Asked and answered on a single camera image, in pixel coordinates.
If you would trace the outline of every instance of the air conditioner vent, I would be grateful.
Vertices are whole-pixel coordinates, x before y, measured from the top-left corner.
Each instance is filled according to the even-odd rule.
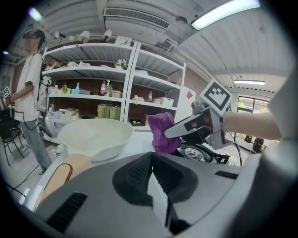
[[[126,18],[131,18],[131,19],[136,19],[136,20],[141,20],[148,22],[150,24],[154,24],[156,26],[159,26],[165,30],[168,30],[170,23],[158,18],[156,16],[135,11],[135,10],[130,10],[130,9],[124,9],[124,8],[105,8],[104,10],[104,17],[107,16],[113,16],[113,17],[126,17]]]

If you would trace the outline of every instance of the chair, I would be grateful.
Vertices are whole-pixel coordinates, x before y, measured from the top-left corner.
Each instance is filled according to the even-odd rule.
[[[20,130],[12,129],[12,123],[13,123],[13,121],[0,124],[0,136],[2,138],[2,142],[4,145],[4,150],[5,150],[5,155],[6,155],[6,160],[7,160],[8,166],[10,166],[10,164],[9,164],[8,158],[7,158],[6,147],[8,147],[9,151],[11,152],[9,144],[13,143],[15,145],[15,147],[17,147],[14,139],[16,137],[19,137],[20,144],[24,148],[24,146],[20,140]],[[23,154],[21,153],[21,151],[19,150],[18,147],[17,147],[17,149],[20,152],[21,156],[24,158]]]

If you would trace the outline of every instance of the gray jeans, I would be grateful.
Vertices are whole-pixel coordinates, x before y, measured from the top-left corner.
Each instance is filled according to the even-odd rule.
[[[35,121],[26,121],[26,122],[20,121],[20,125],[22,127],[22,131],[25,135],[25,139],[31,148],[33,154],[35,155],[37,162],[40,164],[42,169],[47,169],[51,164],[51,158],[49,154],[47,153],[46,147],[43,144],[43,140],[41,138],[41,135],[39,134],[39,131],[36,127]]]

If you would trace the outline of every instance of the purple cloth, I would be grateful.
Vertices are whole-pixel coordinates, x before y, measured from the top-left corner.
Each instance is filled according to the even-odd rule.
[[[163,132],[175,125],[172,115],[168,112],[148,116],[148,123],[153,133],[152,145],[156,152],[174,154],[181,144],[180,137],[165,138]]]

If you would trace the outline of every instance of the floor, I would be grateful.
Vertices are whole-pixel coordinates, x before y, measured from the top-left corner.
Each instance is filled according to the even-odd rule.
[[[6,183],[11,185],[12,187],[16,187],[17,185],[19,185],[29,175],[29,173],[38,166],[36,158],[33,155],[31,149],[29,147],[26,147],[26,140],[24,138],[21,138],[21,142],[25,146],[25,148],[22,148],[19,139],[16,139],[15,142],[18,148],[22,149],[21,152],[25,158],[20,155],[14,144],[9,144],[12,153],[10,153],[8,147],[6,147],[6,150],[10,166],[8,166],[7,164],[3,143],[0,143],[1,173]],[[54,161],[56,159],[56,156],[51,153],[51,150],[56,147],[56,144],[52,144],[46,141],[45,145],[51,160]],[[39,166],[29,175],[26,181],[17,188],[20,192],[24,193],[25,190],[29,188],[30,193],[35,188],[41,178],[41,175],[38,174],[38,169]],[[12,191],[11,195],[17,201],[19,201],[21,198],[21,195],[16,191]]]

